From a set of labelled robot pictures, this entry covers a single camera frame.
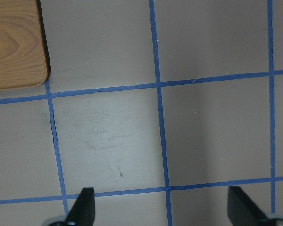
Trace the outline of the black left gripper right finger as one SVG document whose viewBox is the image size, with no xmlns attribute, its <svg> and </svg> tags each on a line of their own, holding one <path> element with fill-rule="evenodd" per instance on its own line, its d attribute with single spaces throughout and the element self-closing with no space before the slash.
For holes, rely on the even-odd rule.
<svg viewBox="0 0 283 226">
<path fill-rule="evenodd" d="M 233 226 L 268 226 L 267 215 L 239 187 L 228 187 L 227 215 Z"/>
</svg>

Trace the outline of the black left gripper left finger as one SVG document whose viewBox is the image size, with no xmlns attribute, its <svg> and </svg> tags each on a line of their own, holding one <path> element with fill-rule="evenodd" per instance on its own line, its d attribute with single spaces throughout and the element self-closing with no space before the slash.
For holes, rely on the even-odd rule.
<svg viewBox="0 0 283 226">
<path fill-rule="evenodd" d="M 92 226 L 95 221 L 94 188 L 83 188 L 69 214 L 65 226 Z"/>
</svg>

